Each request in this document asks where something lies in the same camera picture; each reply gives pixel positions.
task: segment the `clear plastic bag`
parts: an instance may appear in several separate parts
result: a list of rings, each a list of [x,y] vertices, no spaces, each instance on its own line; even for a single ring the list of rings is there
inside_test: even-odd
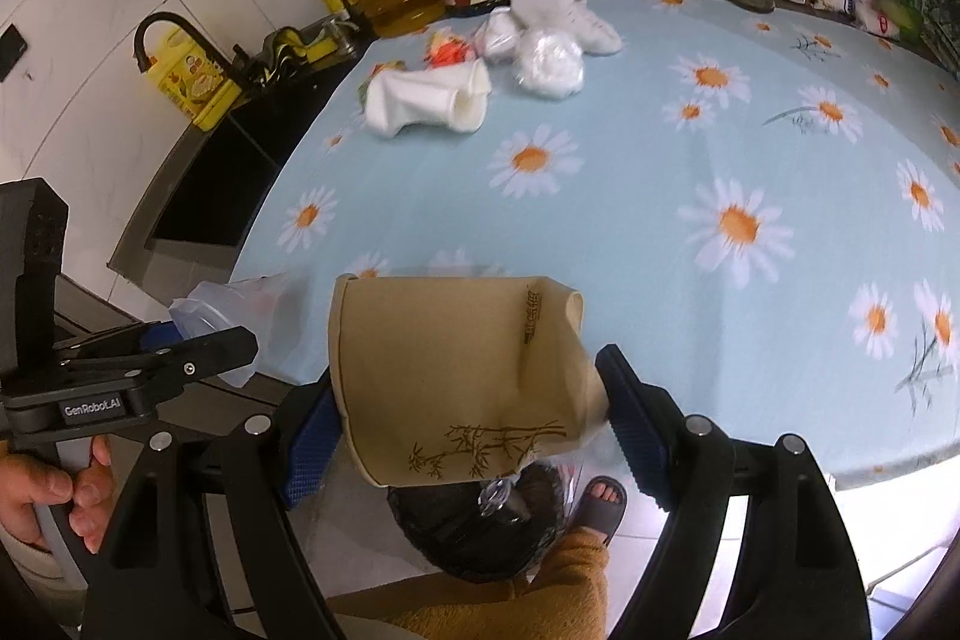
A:
[[[241,280],[229,285],[200,283],[185,299],[170,305],[170,316],[184,339],[243,326],[256,336],[256,358],[251,365],[224,372],[220,377],[234,389],[251,379],[274,330],[280,298],[290,289],[286,274]]]
[[[560,100],[584,87],[584,51],[565,31],[527,31],[515,66],[520,87],[537,95]]]

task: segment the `black faucet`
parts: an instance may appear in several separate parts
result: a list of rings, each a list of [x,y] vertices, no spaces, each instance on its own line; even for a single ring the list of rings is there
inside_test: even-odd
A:
[[[179,25],[194,42],[200,45],[200,48],[206,53],[206,57],[224,70],[224,75],[227,76],[227,78],[233,80],[233,82],[243,89],[251,87],[246,74],[243,74],[243,71],[234,67],[219,49],[213,47],[209,39],[203,36],[193,23],[190,23],[190,20],[186,20],[183,16],[176,14],[176,12],[154,12],[151,15],[147,15],[137,27],[136,34],[133,34],[133,55],[136,56],[136,65],[141,73],[147,71],[151,66],[150,56],[147,56],[147,49],[143,44],[143,36],[147,32],[147,28],[150,28],[151,25],[160,20],[166,20],[167,23]]]

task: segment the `brown slipper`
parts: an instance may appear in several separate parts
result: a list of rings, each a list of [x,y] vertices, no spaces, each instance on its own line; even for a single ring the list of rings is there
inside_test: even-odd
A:
[[[594,488],[603,483],[608,489],[612,489],[616,499],[603,499],[593,495]],[[589,527],[597,530],[599,533],[606,534],[604,545],[609,545],[616,530],[620,527],[623,520],[623,514],[627,510],[627,491],[612,477],[598,475],[594,477],[584,493],[580,497],[580,504],[573,514],[571,525],[574,527]]]

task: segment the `white daisy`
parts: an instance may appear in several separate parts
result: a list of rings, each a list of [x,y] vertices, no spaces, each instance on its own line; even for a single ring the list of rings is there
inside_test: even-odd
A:
[[[793,28],[800,36],[805,36],[813,47],[819,47],[823,52],[840,55],[841,57],[846,55],[846,52],[837,47],[837,42],[827,34],[811,31],[809,28],[804,28],[803,25],[794,25]]]
[[[333,197],[333,189],[315,188],[299,199],[298,205],[287,210],[287,223],[280,232],[277,244],[286,247],[288,253],[296,250],[302,244],[304,250],[310,249],[311,237],[323,237],[333,220],[333,208],[337,200]]]
[[[654,4],[655,9],[661,9],[665,12],[676,12],[684,7],[688,7],[691,4],[691,0],[658,0]]]
[[[779,278],[768,253],[781,258],[793,258],[793,250],[786,244],[793,237],[793,229],[775,225],[781,215],[779,207],[760,209],[763,191],[757,189],[744,197],[743,189],[736,180],[725,183],[713,181],[714,191],[697,186],[697,197],[702,202],[698,207],[680,207],[682,220],[704,223],[688,238],[688,242],[707,243],[695,259],[703,271],[715,271],[730,258],[733,284],[746,287],[750,282],[750,268],[756,266],[771,282]]]
[[[438,250],[427,265],[431,277],[501,277],[506,274],[502,266],[484,266],[474,263],[463,247],[454,250]]]
[[[853,143],[863,136],[863,124],[853,107],[838,102],[835,92],[812,85],[800,88],[799,92],[800,100],[810,107],[813,118],[824,131],[836,134],[842,130],[844,136]]]
[[[924,280],[913,287],[913,299],[917,303],[917,309],[923,314],[923,319],[933,328],[940,359],[945,360],[953,367],[953,371],[957,372],[960,368],[960,341],[953,333],[949,297],[943,293],[938,301],[935,293],[930,290],[930,283]]]
[[[750,103],[750,77],[736,66],[722,68],[713,58],[697,55],[696,61],[680,58],[670,68],[682,74],[694,92],[716,97],[724,109],[730,106],[730,97]]]
[[[390,262],[386,258],[380,258],[378,252],[363,253],[353,259],[344,271],[357,277],[383,277],[390,271]]]
[[[880,295],[877,283],[860,286],[848,314],[858,321],[853,329],[853,341],[858,345],[867,342],[867,355],[874,359],[889,359],[894,355],[896,313],[886,293]]]
[[[874,68],[872,66],[867,66],[867,83],[874,86],[882,94],[887,94],[893,83],[890,81],[890,78],[886,74],[882,73],[879,68]]]
[[[350,126],[346,126],[337,131],[336,134],[329,136],[323,140],[323,145],[320,147],[323,150],[323,154],[328,154],[334,150],[340,149],[341,145],[349,138],[350,134],[353,133],[353,129]]]
[[[750,17],[744,20],[744,25],[747,26],[747,30],[750,31],[750,33],[755,33],[764,38],[779,36],[779,28],[777,28],[776,25],[767,23],[766,20],[757,20],[753,15],[750,15]]]
[[[539,196],[560,191],[555,175],[576,175],[584,162],[570,155],[577,149],[566,131],[550,138],[550,126],[542,124],[530,139],[517,131],[493,153],[490,170],[498,170],[491,188],[504,186],[503,196]]]
[[[947,121],[936,114],[931,115],[930,119],[936,124],[937,129],[940,131],[940,136],[944,138],[944,141],[948,145],[952,148],[960,148],[960,134],[950,128],[950,126],[947,125]]]
[[[696,130],[705,125],[712,125],[713,117],[712,107],[702,98],[688,98],[664,107],[664,120],[676,124],[678,131],[684,128]]]
[[[928,231],[943,231],[944,202],[936,199],[935,191],[926,175],[913,165],[912,161],[902,161],[896,165],[896,179],[901,185],[904,201],[909,201],[913,209],[913,220],[920,218],[923,228]]]

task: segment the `table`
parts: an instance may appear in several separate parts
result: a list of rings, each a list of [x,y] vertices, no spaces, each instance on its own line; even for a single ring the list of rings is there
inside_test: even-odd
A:
[[[616,342],[732,437],[799,432],[837,475],[953,448],[957,84],[794,12],[590,6],[623,52],[588,58],[584,90],[561,102],[492,68],[470,136],[363,129],[361,83],[377,63],[419,68],[428,35],[374,43],[282,170],[233,273],[301,281],[264,370],[320,376],[344,271],[544,274],[584,292],[589,351]]]

